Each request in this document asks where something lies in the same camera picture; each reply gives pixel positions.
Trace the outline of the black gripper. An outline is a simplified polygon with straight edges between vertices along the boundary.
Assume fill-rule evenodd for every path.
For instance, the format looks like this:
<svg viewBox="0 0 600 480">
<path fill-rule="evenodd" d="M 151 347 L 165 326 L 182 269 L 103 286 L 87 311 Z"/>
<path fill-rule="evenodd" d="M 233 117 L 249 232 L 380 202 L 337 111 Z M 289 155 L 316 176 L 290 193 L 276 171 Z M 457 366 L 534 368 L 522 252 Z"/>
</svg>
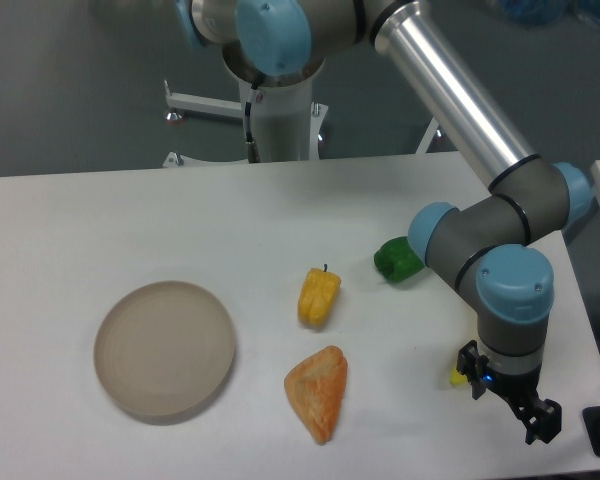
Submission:
<svg viewBox="0 0 600 480">
<path fill-rule="evenodd" d="M 476 340 L 459 351 L 456 370 L 467 378 L 473 399 L 490 391 L 503 399 L 525 427 L 525 443 L 549 444 L 562 431 L 562 407 L 551 399 L 541 399 L 537 392 L 541 367 L 521 374 L 503 373 L 487 364 Z"/>
</svg>

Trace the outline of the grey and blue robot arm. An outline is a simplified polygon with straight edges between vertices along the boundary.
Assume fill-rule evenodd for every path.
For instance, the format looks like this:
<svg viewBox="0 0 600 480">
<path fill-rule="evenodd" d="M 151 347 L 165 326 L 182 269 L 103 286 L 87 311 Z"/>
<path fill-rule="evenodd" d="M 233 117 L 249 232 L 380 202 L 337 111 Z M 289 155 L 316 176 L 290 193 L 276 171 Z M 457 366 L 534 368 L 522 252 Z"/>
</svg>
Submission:
<svg viewBox="0 0 600 480">
<path fill-rule="evenodd" d="M 487 187 L 487 199 L 460 210 L 434 203 L 411 222 L 415 255 L 477 315 L 478 336 L 457 367 L 474 397 L 502 398 L 528 442 L 553 440 L 562 411 L 537 393 L 554 301 L 554 274 L 533 248 L 582 217 L 586 176 L 546 163 L 457 57 L 424 1 L 179 1 L 177 16 L 195 47 L 220 45 L 247 84 L 240 118 L 250 162 L 305 160 L 310 108 L 256 109 L 256 98 L 310 79 L 324 59 L 362 41 L 388 57 Z"/>
</svg>

